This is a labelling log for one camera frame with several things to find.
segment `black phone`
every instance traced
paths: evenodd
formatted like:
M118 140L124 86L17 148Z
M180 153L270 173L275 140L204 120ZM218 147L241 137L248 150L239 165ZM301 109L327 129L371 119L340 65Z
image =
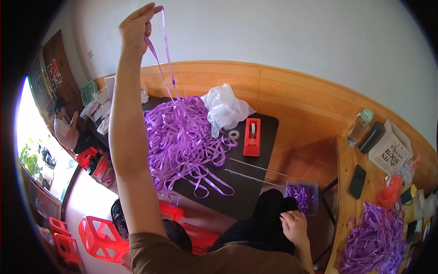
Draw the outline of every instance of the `black phone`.
M348 193L350 193L350 195L356 200L358 200L362 194L362 188L364 188L366 176L367 172L360 165L356 165L353 179L351 179L350 187L348 188Z

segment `green basket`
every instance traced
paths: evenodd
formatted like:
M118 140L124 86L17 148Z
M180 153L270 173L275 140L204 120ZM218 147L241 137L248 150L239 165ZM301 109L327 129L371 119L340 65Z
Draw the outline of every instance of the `green basket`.
M95 81L88 82L81 89L82 104L88 105L93 100L93 94L97 92L97 84Z

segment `wooden door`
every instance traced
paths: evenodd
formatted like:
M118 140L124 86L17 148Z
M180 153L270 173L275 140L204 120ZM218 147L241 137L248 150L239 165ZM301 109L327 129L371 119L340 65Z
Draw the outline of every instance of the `wooden door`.
M67 62L61 30L43 46L42 54L56 97L63 97L70 103L67 106L67 116L71 118L75 111L80 113L84 106L82 105L81 91L74 81Z

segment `black bag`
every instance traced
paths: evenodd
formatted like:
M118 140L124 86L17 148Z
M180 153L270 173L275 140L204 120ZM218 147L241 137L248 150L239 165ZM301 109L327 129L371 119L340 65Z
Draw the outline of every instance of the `black bag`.
M117 199L111 207L111 218L113 219L113 224L119 232L119 235L124 239L128 239L129 232L128 227L126 226L120 199ZM167 237L169 237L172 242L178 245L182 250L192 252L189 235L179 223L163 219L163 226Z

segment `raised arm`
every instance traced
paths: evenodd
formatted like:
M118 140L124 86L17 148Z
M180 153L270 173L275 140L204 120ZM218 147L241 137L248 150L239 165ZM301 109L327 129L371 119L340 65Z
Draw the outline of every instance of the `raised arm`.
M122 52L109 125L109 149L120 203L129 233L153 232L166 237L148 164L148 140L140 98L140 63L147 49L153 15L162 10L150 3L119 26Z

